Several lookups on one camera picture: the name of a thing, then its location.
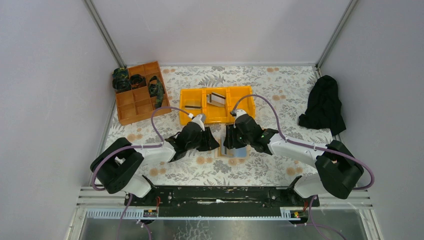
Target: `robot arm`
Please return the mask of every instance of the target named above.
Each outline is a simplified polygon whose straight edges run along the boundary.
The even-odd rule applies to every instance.
[[[100,167],[97,179],[109,194],[124,191],[139,198],[144,197],[152,187],[147,178],[135,174],[141,163],[174,162],[183,158],[188,150],[205,152],[219,147],[211,129],[204,125],[205,118],[204,114],[193,117],[181,132],[165,139],[162,144],[145,144],[119,151]],[[90,166],[91,171],[94,172],[100,162],[114,151],[131,145],[124,137],[117,139],[94,160]]]
[[[262,129],[244,110],[237,109],[234,115],[235,123],[226,126],[224,146],[228,149],[251,145],[259,153],[289,157],[317,169],[318,173],[299,176],[290,185],[302,198],[330,193],[346,199],[364,173],[361,165],[347,158],[315,149],[331,149],[353,157],[340,141],[323,144],[290,138],[288,142],[288,138],[283,139],[277,130]]]

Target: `black fabric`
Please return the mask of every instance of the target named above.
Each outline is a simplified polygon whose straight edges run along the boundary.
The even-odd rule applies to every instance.
[[[337,82],[331,76],[320,77],[310,91],[307,109],[299,116],[299,125],[308,129],[330,129],[333,136],[346,130],[341,115]]]

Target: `camouflage object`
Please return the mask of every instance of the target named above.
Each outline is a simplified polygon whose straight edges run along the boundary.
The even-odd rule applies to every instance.
[[[150,97],[156,97],[156,104],[154,108],[160,108],[162,106],[162,101],[164,100],[164,86],[162,82],[158,80],[158,77],[153,76],[148,82],[148,92],[150,93]]]
[[[146,78],[140,74],[134,74],[129,78],[132,89],[138,89],[146,86]]]
[[[126,78],[115,78],[112,81],[112,87],[117,94],[131,90],[131,84]]]
[[[130,74],[128,73],[128,69],[119,67],[113,71],[112,77],[113,79],[129,79]]]

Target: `floral tablecloth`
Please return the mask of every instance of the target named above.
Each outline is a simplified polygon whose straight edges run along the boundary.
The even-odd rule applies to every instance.
[[[310,66],[178,66],[162,67],[169,103],[180,106],[180,89],[251,86],[253,93],[271,101],[278,113],[281,129],[292,138],[329,143],[329,129],[307,129],[298,126],[298,117],[307,108],[308,96],[316,82]],[[256,122],[263,128],[277,129],[274,114],[260,98],[254,100]],[[157,116],[155,125],[164,138],[181,130],[178,111]],[[209,124],[213,136],[225,135],[224,124]],[[150,120],[122,126],[116,108],[105,142],[105,149],[117,138],[126,137],[135,145],[158,143]],[[295,159],[248,151],[247,158],[219,158],[214,151],[190,150],[175,162],[141,164],[137,175],[147,176],[155,185],[219,186],[287,186],[298,175],[311,175],[316,170]]]

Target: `gray wall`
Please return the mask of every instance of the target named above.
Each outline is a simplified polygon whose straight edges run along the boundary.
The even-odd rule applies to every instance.
[[[375,173],[386,240],[423,239],[423,64],[424,1],[360,0],[322,67],[339,83],[341,138]]]
[[[82,0],[0,3],[0,239],[60,240],[116,67]]]
[[[94,0],[126,64],[315,63],[349,0]]]

